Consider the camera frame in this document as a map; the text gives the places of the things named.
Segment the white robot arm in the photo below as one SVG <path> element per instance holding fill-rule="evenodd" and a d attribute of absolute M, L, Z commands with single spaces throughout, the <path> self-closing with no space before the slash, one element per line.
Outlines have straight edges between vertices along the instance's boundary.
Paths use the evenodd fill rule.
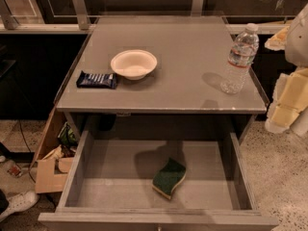
<path fill-rule="evenodd" d="M 307 132 L 308 112 L 308 4 L 291 25 L 265 43 L 270 50 L 284 50 L 288 63 L 296 66 L 291 74 L 282 73 L 276 81 L 265 128 L 273 134 L 292 129 L 299 136 Z"/>

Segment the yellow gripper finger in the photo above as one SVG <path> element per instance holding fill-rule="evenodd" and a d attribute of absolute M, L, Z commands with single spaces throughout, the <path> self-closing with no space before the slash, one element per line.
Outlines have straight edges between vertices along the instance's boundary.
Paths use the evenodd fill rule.
<path fill-rule="evenodd" d="M 279 32 L 274 34 L 271 38 L 268 38 L 265 43 L 265 47 L 273 51 L 284 50 L 286 45 L 288 30 L 289 26 L 286 26 Z"/>
<path fill-rule="evenodd" d="M 308 132 L 308 69 L 298 68 L 290 75 L 282 73 L 276 81 L 265 128 L 273 134 L 291 129 Z"/>

